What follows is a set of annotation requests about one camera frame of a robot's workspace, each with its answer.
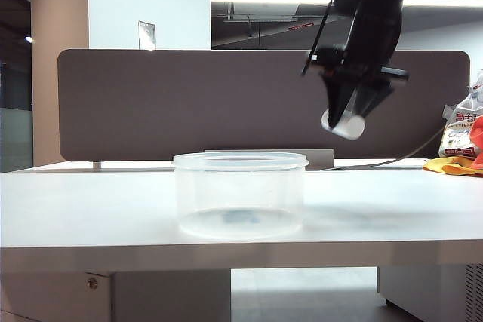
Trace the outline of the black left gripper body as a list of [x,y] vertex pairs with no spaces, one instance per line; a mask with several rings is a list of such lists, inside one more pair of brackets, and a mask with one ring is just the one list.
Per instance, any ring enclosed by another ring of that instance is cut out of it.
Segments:
[[389,66],[365,66],[346,63],[346,50],[343,47],[320,47],[312,55],[312,66],[320,71],[323,78],[339,78],[353,84],[388,83],[402,87],[409,80],[409,72]]

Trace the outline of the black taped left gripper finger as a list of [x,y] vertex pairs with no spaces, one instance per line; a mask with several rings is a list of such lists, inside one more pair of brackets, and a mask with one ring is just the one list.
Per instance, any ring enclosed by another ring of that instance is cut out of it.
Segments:
[[360,78],[344,72],[321,75],[328,95],[328,126],[335,128],[359,86]]

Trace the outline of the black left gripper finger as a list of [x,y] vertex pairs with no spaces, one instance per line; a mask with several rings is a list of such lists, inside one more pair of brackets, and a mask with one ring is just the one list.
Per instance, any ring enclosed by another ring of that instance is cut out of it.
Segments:
[[355,113],[366,118],[393,91],[391,86],[360,87],[355,98]]

